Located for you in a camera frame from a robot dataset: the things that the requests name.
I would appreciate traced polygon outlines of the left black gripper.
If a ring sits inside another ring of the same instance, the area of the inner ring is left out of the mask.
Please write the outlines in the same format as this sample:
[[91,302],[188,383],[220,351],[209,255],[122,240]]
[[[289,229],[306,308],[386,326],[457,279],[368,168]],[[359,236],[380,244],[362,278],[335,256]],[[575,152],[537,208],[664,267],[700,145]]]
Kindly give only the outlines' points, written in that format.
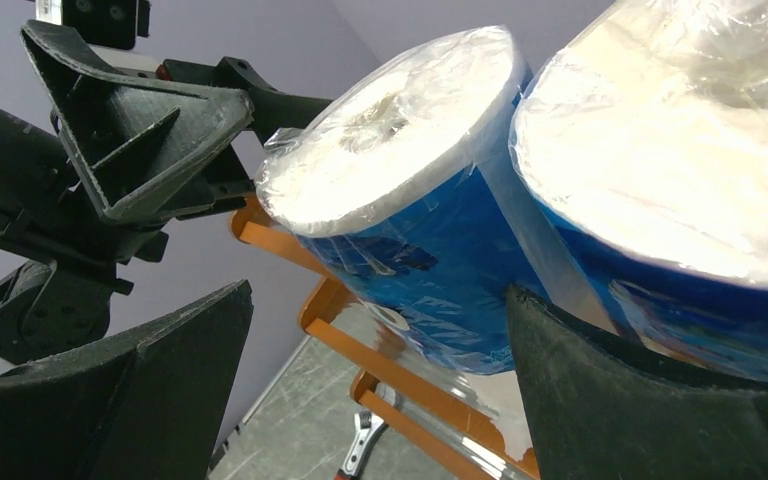
[[147,1],[40,1],[21,39],[51,129],[0,109],[0,358],[23,364],[102,338],[117,269],[164,256],[165,226],[241,209],[253,181],[232,143],[302,128],[326,100],[275,89],[246,61],[129,63]]

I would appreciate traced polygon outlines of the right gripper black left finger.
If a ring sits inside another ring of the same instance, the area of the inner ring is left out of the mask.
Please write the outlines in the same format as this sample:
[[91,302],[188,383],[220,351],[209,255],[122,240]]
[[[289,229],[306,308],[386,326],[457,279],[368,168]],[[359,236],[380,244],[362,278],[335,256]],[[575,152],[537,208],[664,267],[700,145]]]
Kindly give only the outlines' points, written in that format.
[[241,280],[0,375],[0,479],[203,479],[253,314]]

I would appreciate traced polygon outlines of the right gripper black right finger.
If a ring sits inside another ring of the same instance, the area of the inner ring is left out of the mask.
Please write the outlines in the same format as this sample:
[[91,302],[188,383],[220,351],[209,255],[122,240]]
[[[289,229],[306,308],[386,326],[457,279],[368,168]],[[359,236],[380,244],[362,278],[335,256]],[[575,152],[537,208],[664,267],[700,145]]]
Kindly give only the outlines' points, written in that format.
[[768,383],[669,358],[511,285],[509,340],[545,479],[768,479]]

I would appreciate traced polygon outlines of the orange wooden two-tier shelf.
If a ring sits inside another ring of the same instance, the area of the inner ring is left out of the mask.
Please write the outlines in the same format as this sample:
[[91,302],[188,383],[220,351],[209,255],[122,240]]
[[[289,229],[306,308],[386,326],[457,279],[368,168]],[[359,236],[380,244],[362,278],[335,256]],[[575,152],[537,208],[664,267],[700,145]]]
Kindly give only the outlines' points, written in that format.
[[350,398],[379,415],[438,465],[459,479],[537,479],[534,451],[505,451],[490,411],[465,380],[408,349],[312,254],[281,231],[254,195],[234,212],[230,230],[241,242],[319,275],[298,314],[308,335],[351,362],[358,372]]

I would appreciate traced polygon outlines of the blue roll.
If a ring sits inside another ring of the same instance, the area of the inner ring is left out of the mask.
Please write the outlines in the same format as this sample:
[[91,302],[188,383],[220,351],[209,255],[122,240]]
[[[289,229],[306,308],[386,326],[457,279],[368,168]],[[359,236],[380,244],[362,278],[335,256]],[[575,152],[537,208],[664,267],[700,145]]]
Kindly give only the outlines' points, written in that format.
[[768,1],[613,3],[510,145],[619,333],[768,382]]
[[607,321],[514,169],[510,125],[531,77],[505,27],[431,40],[305,129],[277,132],[256,178],[273,220],[412,349],[456,371],[512,369],[514,284]]

